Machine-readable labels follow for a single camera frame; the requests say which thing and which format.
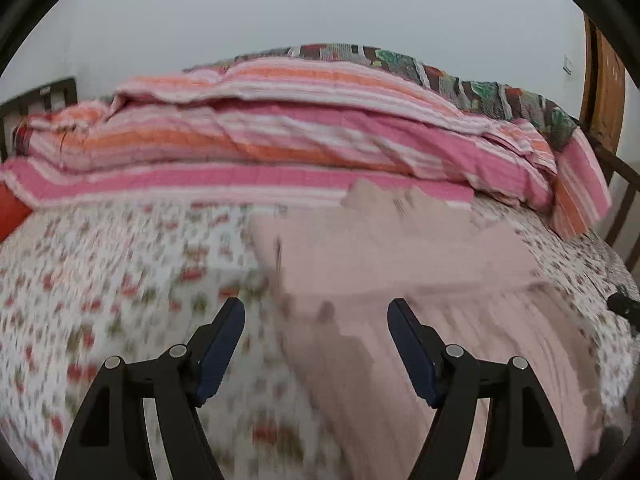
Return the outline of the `brown wooden door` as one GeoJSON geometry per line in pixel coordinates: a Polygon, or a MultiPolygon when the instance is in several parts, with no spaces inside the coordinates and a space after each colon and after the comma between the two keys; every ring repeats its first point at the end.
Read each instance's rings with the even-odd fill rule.
{"type": "Polygon", "coordinates": [[[579,120],[585,133],[615,154],[624,119],[625,66],[588,16],[585,16],[585,38],[585,80],[579,120]]]}

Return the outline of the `dark floral patterned blanket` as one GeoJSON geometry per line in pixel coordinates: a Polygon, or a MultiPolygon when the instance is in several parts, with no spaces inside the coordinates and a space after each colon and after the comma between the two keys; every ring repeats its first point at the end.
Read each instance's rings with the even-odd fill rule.
{"type": "Polygon", "coordinates": [[[555,102],[541,94],[495,81],[465,80],[429,66],[417,58],[378,47],[359,44],[302,44],[245,53],[209,64],[226,72],[230,67],[255,58],[302,58],[323,62],[351,62],[384,70],[435,91],[459,110],[492,119],[516,122],[524,119],[560,152],[579,127],[579,122],[555,102]]]}

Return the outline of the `red pillow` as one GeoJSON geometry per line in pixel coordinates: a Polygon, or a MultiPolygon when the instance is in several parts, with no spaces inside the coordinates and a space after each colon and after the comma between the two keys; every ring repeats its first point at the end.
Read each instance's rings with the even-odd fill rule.
{"type": "Polygon", "coordinates": [[[24,204],[2,183],[0,185],[0,242],[6,240],[31,214],[32,208],[24,204]]]}

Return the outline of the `pink orange striped quilt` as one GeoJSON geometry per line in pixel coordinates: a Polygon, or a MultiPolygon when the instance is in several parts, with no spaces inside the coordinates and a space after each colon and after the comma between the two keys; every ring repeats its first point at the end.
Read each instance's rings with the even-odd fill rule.
{"type": "Polygon", "coordinates": [[[18,154],[77,173],[237,160],[464,182],[546,214],[566,239],[612,205],[580,127],[556,152],[524,119],[465,113],[431,89],[351,62],[255,58],[224,73],[134,77],[107,100],[29,115],[13,137],[18,154]]]}

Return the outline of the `white wall switch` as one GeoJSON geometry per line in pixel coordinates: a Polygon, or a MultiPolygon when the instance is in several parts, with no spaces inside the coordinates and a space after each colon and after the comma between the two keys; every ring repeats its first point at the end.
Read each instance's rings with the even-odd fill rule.
{"type": "Polygon", "coordinates": [[[573,73],[573,63],[567,55],[563,58],[563,70],[567,75],[571,75],[573,73]]]}

